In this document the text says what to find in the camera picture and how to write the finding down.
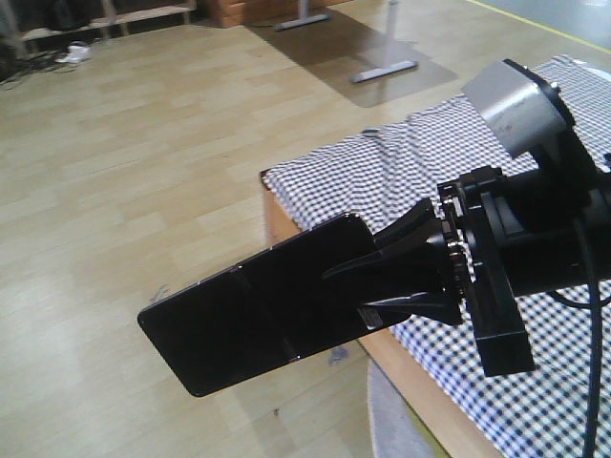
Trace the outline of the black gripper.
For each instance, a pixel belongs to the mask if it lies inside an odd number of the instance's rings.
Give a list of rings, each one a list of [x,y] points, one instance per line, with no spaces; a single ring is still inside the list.
[[[498,168],[475,169],[437,186],[444,237],[471,316],[487,377],[532,372],[536,366],[495,234],[502,228],[494,192],[506,180]],[[333,266],[322,279],[340,288],[360,312],[402,322],[415,315],[462,323],[460,293],[429,198],[373,236],[377,250]]]

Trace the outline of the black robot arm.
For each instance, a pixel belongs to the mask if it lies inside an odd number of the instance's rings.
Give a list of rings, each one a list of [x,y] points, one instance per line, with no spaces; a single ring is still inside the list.
[[[528,172],[485,166],[440,183],[437,202],[419,201],[374,236],[371,253],[324,279],[363,281],[364,315],[456,325],[467,310],[486,376],[532,371],[517,298],[610,276],[610,176],[571,132],[532,154]]]

